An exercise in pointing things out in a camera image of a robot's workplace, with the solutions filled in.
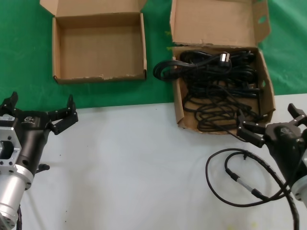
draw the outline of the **empty cardboard box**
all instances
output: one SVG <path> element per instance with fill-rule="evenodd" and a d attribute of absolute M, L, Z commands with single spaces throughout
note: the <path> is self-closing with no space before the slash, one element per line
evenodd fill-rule
<path fill-rule="evenodd" d="M 249 49 L 256 54 L 252 65 L 258 72 L 258 88 L 263 93 L 259 103 L 247 103 L 253 111 L 264 115 L 264 123 L 271 121 L 275 110 L 274 91 L 263 54 L 257 48 L 271 31 L 266 0 L 173 0 L 170 26 L 173 41 L 186 45 L 173 48 L 174 59 L 191 49 L 210 54 Z M 182 99 L 187 95 L 184 81 L 178 79 L 173 86 L 178 125 L 199 132 L 194 114 L 183 110 Z"/>
<path fill-rule="evenodd" d="M 59 84 L 145 79 L 146 0 L 40 0 L 53 18 Z"/>

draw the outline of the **green backdrop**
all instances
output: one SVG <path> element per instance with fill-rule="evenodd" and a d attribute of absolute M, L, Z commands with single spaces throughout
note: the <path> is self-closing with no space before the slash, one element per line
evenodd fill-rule
<path fill-rule="evenodd" d="M 306 93 L 307 1 L 268 0 L 271 35 L 264 51 L 276 95 Z M 0 101 L 19 94 L 18 107 L 52 110 L 73 94 L 78 108 L 173 101 L 170 83 L 152 75 L 159 61 L 170 59 L 171 0 L 148 0 L 144 9 L 148 78 L 146 81 L 57 85 L 52 79 L 52 15 L 39 0 L 0 0 Z"/>

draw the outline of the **power cord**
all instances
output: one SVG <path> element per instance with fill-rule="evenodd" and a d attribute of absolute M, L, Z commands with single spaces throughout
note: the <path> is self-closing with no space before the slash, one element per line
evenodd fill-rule
<path fill-rule="evenodd" d="M 153 75 L 162 81 L 183 79 L 188 89 L 183 109 L 194 113 L 199 131 L 225 131 L 244 141 L 230 132 L 236 128 L 237 110 L 241 109 L 250 121 L 263 119 L 250 105 L 240 102 L 243 98 L 255 99 L 259 105 L 258 76 L 250 66 L 254 60 L 255 54 L 250 50 L 216 55 L 191 50 L 182 52 L 180 61 L 160 62 Z"/>
<path fill-rule="evenodd" d="M 211 183 L 210 183 L 210 180 L 209 180 L 209 174 L 208 174 L 208 167 L 209 167 L 209 162 L 210 160 L 223 153 L 223 152 L 227 152 L 227 151 L 235 151 L 234 153 L 230 154 L 226 160 L 225 160 L 225 164 L 224 164 L 224 167 L 225 167 L 225 171 L 226 173 L 234 180 L 236 181 L 237 183 L 241 184 L 242 186 L 244 186 L 247 190 L 249 190 L 255 197 L 261 199 L 261 201 L 258 201 L 258 202 L 254 202 L 254 203 L 251 203 L 251 204 L 244 204 L 244 205 L 241 205 L 241 204 L 235 204 L 235 203 L 232 203 L 232 202 L 229 202 L 225 199 L 223 199 L 222 197 L 220 197 L 217 192 L 213 189 Z M 277 184 L 280 186 L 280 190 L 274 194 L 273 196 L 271 197 L 267 197 L 267 196 L 264 196 L 261 192 L 259 192 L 257 189 L 255 188 L 251 188 L 247 183 L 245 183 L 237 174 L 233 173 L 229 168 L 228 168 L 228 161 L 233 157 L 233 156 L 236 156 L 236 155 L 243 155 L 244 159 L 246 159 L 247 157 L 249 158 L 252 158 L 253 160 L 257 161 L 272 177 L 273 179 L 277 182 Z M 278 199 L 281 199 L 283 197 L 286 197 L 288 203 L 289 203 L 289 206 L 290 206 L 290 209 L 291 209 L 291 213 L 292 213 L 292 216 L 293 216 L 293 223 L 294 223 L 294 230 L 299 230 L 299 214 L 298 214 L 298 211 L 296 209 L 296 206 L 295 206 L 295 203 L 293 201 L 293 198 L 290 196 L 290 190 L 287 189 L 287 186 L 291 183 L 291 181 L 293 181 L 298 169 L 299 169 L 299 166 L 301 164 L 301 161 L 298 163 L 297 167 L 296 167 L 296 170 L 293 172 L 293 176 L 292 178 L 290 178 L 288 181 L 286 181 L 285 183 L 282 182 L 282 180 L 277 176 L 276 172 L 270 167 L 270 165 L 268 163 L 266 163 L 263 159 L 261 159 L 260 157 L 258 157 L 257 155 L 247 151 L 247 150 L 243 150 L 243 149 L 224 149 L 224 150 L 221 150 L 221 151 L 218 151 L 216 152 L 215 154 L 213 154 L 212 156 L 210 156 L 207 160 L 207 163 L 206 163 L 206 168 L 205 168 L 205 173 L 206 173 L 206 180 L 207 180 L 207 183 L 208 183 L 208 186 L 209 188 L 211 189 L 211 191 L 213 192 L 213 194 L 219 199 L 221 200 L 222 202 L 228 204 L 228 205 L 231 205 L 231 206 L 235 206 L 235 207 L 253 207 L 253 206 L 257 206 L 257 205 L 262 205 L 262 204 L 265 204 L 265 203 L 268 203 L 270 201 L 273 201 L 273 200 L 278 200 Z"/>

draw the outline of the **white table surface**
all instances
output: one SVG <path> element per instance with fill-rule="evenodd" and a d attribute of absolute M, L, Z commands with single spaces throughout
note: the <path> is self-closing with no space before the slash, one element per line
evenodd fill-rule
<path fill-rule="evenodd" d="M 289 103 L 307 112 L 307 94 L 276 97 L 273 122 L 290 121 Z M 23 230 L 290 230 L 286 199 L 237 208 L 209 190 L 204 166 L 225 148 L 250 150 L 279 175 L 266 147 L 232 136 L 202 135 L 178 128 L 172 103 L 78 110 L 79 122 L 52 133 L 42 163 L 51 169 L 35 176 L 21 207 Z M 257 201 L 224 171 L 210 166 L 216 191 L 237 203 Z M 253 160 L 234 157 L 229 167 L 265 195 L 276 183 Z M 301 229 L 307 209 L 297 202 Z"/>

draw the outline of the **cable connector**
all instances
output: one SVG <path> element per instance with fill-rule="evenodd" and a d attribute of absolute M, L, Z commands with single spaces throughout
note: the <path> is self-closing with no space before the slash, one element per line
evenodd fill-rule
<path fill-rule="evenodd" d="M 254 189 L 251 191 L 251 193 L 252 193 L 255 197 L 257 197 L 257 198 L 259 198 L 259 199 L 261 199 L 261 200 L 267 200 L 267 199 L 269 199 L 267 196 L 265 196 L 265 195 L 263 195 L 261 192 L 259 192 L 256 188 L 254 188 Z"/>
<path fill-rule="evenodd" d="M 231 179 L 233 179 L 234 181 L 237 182 L 237 180 L 240 178 L 237 174 L 235 174 L 234 172 L 232 172 L 230 169 L 225 169 L 226 173 L 231 177 Z"/>

